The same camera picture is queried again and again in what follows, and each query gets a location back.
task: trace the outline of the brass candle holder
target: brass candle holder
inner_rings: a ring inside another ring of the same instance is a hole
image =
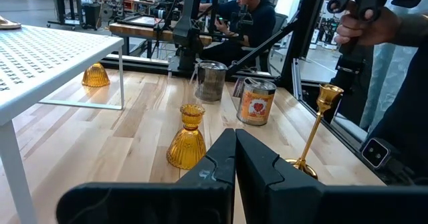
[[[324,116],[324,112],[332,107],[334,100],[341,93],[343,93],[343,89],[337,86],[334,86],[332,84],[320,84],[320,95],[316,100],[316,104],[318,105],[318,113],[316,113],[315,124],[312,127],[308,141],[306,142],[305,149],[303,150],[303,153],[299,159],[286,159],[288,163],[292,164],[297,169],[305,172],[306,174],[310,175],[311,177],[314,177],[317,180],[318,175],[316,174],[315,170],[308,164],[306,164],[306,155],[308,154],[310,145],[314,139],[316,130],[320,125],[321,119]]]

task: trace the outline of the paper label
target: paper label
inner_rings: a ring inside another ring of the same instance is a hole
[[[246,120],[266,120],[274,101],[274,94],[254,94],[244,92],[242,96],[242,118]]]

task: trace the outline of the wooden table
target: wooden table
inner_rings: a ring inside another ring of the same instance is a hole
[[[119,104],[118,71],[107,70],[111,84],[83,88],[78,76],[48,98]],[[39,222],[55,223],[58,199],[90,181],[172,183],[186,171],[171,166],[167,148],[181,128],[179,108],[200,103],[206,110],[199,130],[209,148],[225,128],[243,128],[283,158],[299,157],[315,117],[286,90],[277,90],[270,119],[254,127],[236,118],[239,99],[226,83],[220,102],[194,97],[188,79],[124,73],[125,109],[96,110],[36,104],[13,120]],[[320,126],[308,164],[327,185],[383,185],[333,134]],[[239,188],[235,223],[245,223]],[[4,175],[0,175],[0,223],[17,217]]]
[[[113,24],[110,24],[109,30],[114,35],[117,35],[124,39],[125,44],[122,46],[122,51],[124,55],[129,55],[129,51],[130,51],[129,37],[147,39],[150,41],[150,44],[151,44],[151,40],[156,40],[156,31],[153,30],[153,28],[151,27],[137,27],[137,26],[121,24],[121,23],[113,23]],[[200,38],[204,46],[210,45],[211,42],[213,41],[213,39],[209,36],[200,36]],[[174,42],[173,33],[169,30],[165,30],[160,35],[159,40],[173,43]]]

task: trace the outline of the metal can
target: metal can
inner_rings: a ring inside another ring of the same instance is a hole
[[[243,83],[243,93],[236,116],[246,124],[262,126],[268,122],[276,86],[269,81],[254,78],[246,78]]]
[[[225,85],[226,65],[204,60],[197,68],[196,97],[204,101],[218,101]]]

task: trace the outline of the amber glass bell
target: amber glass bell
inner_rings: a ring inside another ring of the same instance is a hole
[[[185,104],[180,108],[183,128],[177,132],[167,152],[167,160],[173,166],[189,170],[193,168],[207,152],[205,141],[198,125],[205,110],[198,104]]]
[[[96,63],[85,70],[82,85],[88,87],[102,87],[110,84],[106,70],[100,63]]]

